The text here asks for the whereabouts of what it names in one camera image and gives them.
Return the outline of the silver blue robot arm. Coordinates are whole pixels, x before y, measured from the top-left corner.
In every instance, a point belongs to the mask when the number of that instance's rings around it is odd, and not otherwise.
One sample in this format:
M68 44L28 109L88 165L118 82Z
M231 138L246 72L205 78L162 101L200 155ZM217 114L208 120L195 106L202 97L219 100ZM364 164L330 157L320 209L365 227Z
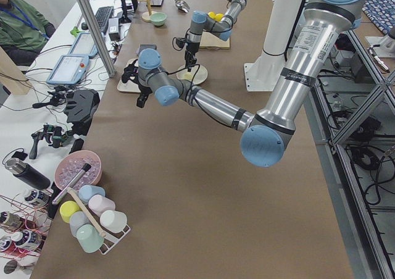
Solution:
M217 38L226 41L230 38L234 24L239 13L246 7L247 0L227 0L229 8L223 15L194 11L191 18L190 27L185 36L176 38L175 44L180 48L185 48L185 67L191 71L197 63L196 53L199 50L202 34L206 31Z
M309 0L303 26L289 59L266 106L251 114L186 79L173 78L162 67L158 51L143 49L125 67L122 81L138 85L138 107L144 107L150 94L159 104L169 106L182 99L202 110L218 123L242 133L244 158L258 166L269 167L283 157L296 130L294 119L314 86L340 33L358 27L366 0Z

